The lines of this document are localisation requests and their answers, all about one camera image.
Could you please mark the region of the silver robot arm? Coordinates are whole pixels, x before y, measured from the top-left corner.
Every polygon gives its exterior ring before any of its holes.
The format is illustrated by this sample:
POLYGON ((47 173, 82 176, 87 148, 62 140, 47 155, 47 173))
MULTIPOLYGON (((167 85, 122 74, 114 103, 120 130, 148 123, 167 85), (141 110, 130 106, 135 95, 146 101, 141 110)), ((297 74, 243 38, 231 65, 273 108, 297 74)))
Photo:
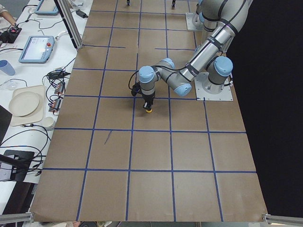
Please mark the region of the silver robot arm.
POLYGON ((183 68, 176 69, 170 58, 152 66, 139 69, 139 81, 133 86, 132 95, 141 94, 143 108, 152 111, 155 98, 155 82, 162 79, 179 96, 186 96, 192 89, 191 82, 202 70, 209 73, 205 90, 218 94, 233 64, 224 56, 227 43, 242 29, 247 19, 250 4, 247 0, 200 0, 196 6, 193 24, 203 25, 204 41, 197 47, 194 56, 183 68))
POLYGON ((197 5, 196 5, 196 15, 195 15, 194 22, 196 24, 198 24, 198 25, 199 24, 203 24, 204 21, 205 21, 205 18, 204 18, 203 14, 202 14, 202 7, 201 7, 202 1, 203 0, 198 0, 197 1, 197 5))

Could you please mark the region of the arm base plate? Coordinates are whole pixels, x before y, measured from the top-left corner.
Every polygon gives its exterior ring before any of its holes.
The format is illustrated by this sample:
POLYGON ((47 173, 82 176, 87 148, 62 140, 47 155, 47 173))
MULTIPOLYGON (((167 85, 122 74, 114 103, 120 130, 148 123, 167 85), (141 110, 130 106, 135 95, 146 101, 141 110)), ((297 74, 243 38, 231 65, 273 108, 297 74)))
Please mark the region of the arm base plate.
POLYGON ((195 77, 196 99, 200 101, 233 101, 231 86, 225 78, 221 85, 215 85, 209 81, 208 72, 200 72, 195 77))
POLYGON ((196 24, 194 22, 196 13, 186 13, 186 24, 187 24, 187 30, 188 31, 202 31, 203 30, 203 24, 196 24))

